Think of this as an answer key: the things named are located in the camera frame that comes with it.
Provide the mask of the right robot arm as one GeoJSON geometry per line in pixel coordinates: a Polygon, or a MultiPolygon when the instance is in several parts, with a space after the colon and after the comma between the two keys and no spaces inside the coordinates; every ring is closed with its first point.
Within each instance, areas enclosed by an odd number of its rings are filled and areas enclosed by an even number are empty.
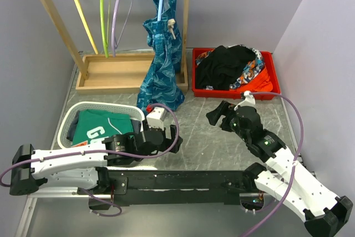
{"type": "Polygon", "coordinates": [[[248,191],[263,191],[292,210],[311,236],[335,236],[349,221],[353,208],[346,196],[338,196],[321,184],[273,132],[265,129],[252,106],[222,101],[206,114],[210,125],[237,134],[261,163],[243,172],[248,191]]]}

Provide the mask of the white laundry basket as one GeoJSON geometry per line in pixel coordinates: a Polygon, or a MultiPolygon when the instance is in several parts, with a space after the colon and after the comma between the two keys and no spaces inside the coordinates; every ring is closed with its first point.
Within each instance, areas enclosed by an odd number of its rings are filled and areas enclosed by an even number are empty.
{"type": "Polygon", "coordinates": [[[61,149],[66,149],[71,146],[72,142],[66,138],[69,127],[73,122],[76,113],[78,111],[82,111],[86,109],[106,110],[108,112],[113,112],[113,113],[128,114],[130,116],[130,119],[141,121],[141,122],[145,119],[144,113],[139,108],[134,107],[132,105],[103,103],[103,102],[89,102],[89,101],[79,102],[69,108],[60,125],[58,136],[57,136],[57,143],[61,149]]]}

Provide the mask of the purple hanger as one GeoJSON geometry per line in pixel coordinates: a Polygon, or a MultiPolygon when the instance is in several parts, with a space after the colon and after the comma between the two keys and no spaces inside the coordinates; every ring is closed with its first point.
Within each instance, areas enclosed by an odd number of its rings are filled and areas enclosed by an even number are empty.
{"type": "Polygon", "coordinates": [[[116,51],[118,49],[118,46],[119,46],[122,36],[124,34],[126,24],[127,24],[128,19],[130,17],[131,9],[133,6],[133,0],[131,0],[129,10],[127,12],[126,19],[123,23],[119,37],[116,37],[116,25],[117,25],[118,17],[119,17],[120,1],[121,0],[115,0],[114,11],[113,11],[113,16],[112,16],[112,23],[111,23],[111,50],[112,50],[113,57],[116,56],[116,51]]]}

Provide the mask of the blue patterned shorts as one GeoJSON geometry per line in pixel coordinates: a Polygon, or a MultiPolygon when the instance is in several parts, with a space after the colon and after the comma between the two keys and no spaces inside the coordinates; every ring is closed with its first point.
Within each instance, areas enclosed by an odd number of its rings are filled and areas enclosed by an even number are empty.
{"type": "Polygon", "coordinates": [[[177,0],[164,0],[161,21],[157,21],[159,0],[153,0],[156,16],[143,23],[147,31],[147,44],[155,52],[154,59],[140,86],[136,106],[146,112],[148,105],[161,103],[175,111],[185,96],[178,87],[176,75],[181,70],[182,37],[177,23],[168,26],[176,18],[177,0]]]}

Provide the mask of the green t-shirt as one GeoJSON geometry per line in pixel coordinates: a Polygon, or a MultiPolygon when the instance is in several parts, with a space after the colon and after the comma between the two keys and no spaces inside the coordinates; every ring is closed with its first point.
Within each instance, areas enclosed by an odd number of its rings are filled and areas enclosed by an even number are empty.
{"type": "Polygon", "coordinates": [[[78,114],[72,146],[101,142],[113,135],[133,131],[133,125],[128,114],[86,109],[78,114]]]}

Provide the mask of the yellow hanger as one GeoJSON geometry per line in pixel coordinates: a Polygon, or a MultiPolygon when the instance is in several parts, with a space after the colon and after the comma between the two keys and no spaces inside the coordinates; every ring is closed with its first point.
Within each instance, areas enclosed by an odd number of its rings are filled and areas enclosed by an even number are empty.
{"type": "Polygon", "coordinates": [[[74,1],[76,9],[78,11],[80,20],[81,20],[81,22],[83,24],[84,30],[85,30],[85,32],[87,34],[88,39],[89,39],[89,42],[90,42],[90,44],[92,46],[92,49],[93,49],[95,54],[98,54],[98,49],[97,49],[97,46],[95,44],[94,38],[92,36],[92,33],[91,33],[90,29],[89,29],[87,20],[85,18],[83,9],[82,9],[81,4],[80,4],[80,0],[73,0],[73,1],[74,1]]]}

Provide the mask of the wooden clothes rack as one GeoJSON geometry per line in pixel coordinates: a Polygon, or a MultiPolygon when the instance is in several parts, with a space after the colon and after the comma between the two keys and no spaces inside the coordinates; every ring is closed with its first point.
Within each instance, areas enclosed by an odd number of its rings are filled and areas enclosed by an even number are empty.
{"type": "Polygon", "coordinates": [[[79,69],[76,89],[81,94],[137,93],[154,52],[81,57],[52,0],[40,0],[79,69]]]}

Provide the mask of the colourful patterned shorts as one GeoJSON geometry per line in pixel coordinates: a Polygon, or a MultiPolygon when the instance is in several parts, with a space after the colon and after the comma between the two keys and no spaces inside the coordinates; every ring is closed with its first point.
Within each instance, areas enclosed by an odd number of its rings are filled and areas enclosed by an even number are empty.
{"type": "MultiPolygon", "coordinates": [[[[256,58],[255,60],[253,60],[252,62],[249,62],[246,67],[243,69],[241,76],[237,79],[237,81],[230,85],[230,88],[235,89],[238,88],[240,86],[242,86],[243,84],[247,84],[249,82],[251,82],[251,80],[256,77],[263,69],[265,66],[264,60],[263,60],[263,56],[261,54],[261,52],[255,48],[249,48],[251,49],[253,52],[255,52],[256,58]]],[[[212,51],[208,51],[205,52],[201,55],[199,55],[196,59],[196,65],[198,65],[203,58],[205,58],[206,56],[208,56],[212,51]]],[[[207,88],[205,88],[207,90],[214,90],[213,87],[208,86],[207,88]]]]}

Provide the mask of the black shorts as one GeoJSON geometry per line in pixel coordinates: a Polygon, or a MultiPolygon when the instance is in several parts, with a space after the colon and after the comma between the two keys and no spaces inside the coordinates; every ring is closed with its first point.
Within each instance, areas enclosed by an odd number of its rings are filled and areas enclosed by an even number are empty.
{"type": "Polygon", "coordinates": [[[255,58],[255,52],[241,45],[228,48],[218,46],[197,65],[195,88],[210,86],[214,90],[229,90],[246,65],[255,58]]]}

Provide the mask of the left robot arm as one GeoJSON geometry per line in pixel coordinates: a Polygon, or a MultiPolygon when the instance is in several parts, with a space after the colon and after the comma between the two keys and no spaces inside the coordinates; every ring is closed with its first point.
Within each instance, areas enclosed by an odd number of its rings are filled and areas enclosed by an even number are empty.
{"type": "Polygon", "coordinates": [[[183,139],[175,125],[170,126],[170,133],[170,138],[161,129],[116,134],[68,150],[39,150],[31,144],[22,145],[12,160],[9,193],[27,195],[53,187],[105,193],[113,183],[109,167],[128,166],[146,158],[177,153],[183,139]]]}

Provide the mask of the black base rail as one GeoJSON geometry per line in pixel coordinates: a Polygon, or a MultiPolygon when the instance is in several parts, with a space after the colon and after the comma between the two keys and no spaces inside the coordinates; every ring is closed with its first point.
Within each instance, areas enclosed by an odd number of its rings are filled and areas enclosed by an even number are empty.
{"type": "Polygon", "coordinates": [[[242,196],[259,196],[246,171],[99,171],[99,182],[90,193],[89,209],[108,210],[118,206],[148,204],[223,203],[239,205],[242,196]]]}

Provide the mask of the red plastic bin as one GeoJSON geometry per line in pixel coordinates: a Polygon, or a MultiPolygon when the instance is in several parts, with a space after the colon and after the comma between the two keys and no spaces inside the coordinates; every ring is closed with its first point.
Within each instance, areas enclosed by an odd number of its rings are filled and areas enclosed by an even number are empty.
{"type": "MultiPolygon", "coordinates": [[[[239,89],[236,90],[204,90],[204,89],[196,89],[195,87],[195,72],[196,72],[196,58],[207,52],[211,51],[212,48],[194,48],[192,50],[192,85],[191,89],[194,92],[195,97],[203,97],[203,98],[227,98],[227,99],[240,99],[241,93],[245,90],[245,85],[241,86],[239,89]]],[[[278,83],[278,78],[274,66],[274,62],[272,59],[272,54],[267,51],[261,51],[261,54],[264,59],[265,67],[264,69],[267,70],[269,75],[269,81],[272,84],[272,91],[273,93],[280,94],[280,85],[278,83]]]]}

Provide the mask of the green hanger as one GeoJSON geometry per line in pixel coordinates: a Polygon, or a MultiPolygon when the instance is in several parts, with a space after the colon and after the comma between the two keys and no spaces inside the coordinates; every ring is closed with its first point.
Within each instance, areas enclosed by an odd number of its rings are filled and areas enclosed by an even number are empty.
{"type": "Polygon", "coordinates": [[[102,34],[102,44],[103,51],[106,58],[109,57],[109,49],[108,49],[108,35],[109,35],[109,16],[111,10],[111,0],[108,0],[108,9],[105,13],[105,0],[99,0],[99,10],[100,10],[100,27],[102,34]]]}

